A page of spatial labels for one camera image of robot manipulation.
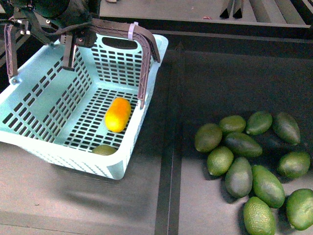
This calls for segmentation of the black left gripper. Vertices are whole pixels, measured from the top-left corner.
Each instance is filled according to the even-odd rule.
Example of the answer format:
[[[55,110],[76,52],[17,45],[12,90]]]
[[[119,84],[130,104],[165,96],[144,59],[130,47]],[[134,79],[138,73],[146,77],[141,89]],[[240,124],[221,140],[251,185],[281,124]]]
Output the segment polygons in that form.
[[[62,68],[74,71],[75,53],[78,47],[92,48],[96,41],[96,33],[89,28],[63,33],[60,43],[65,46]]]

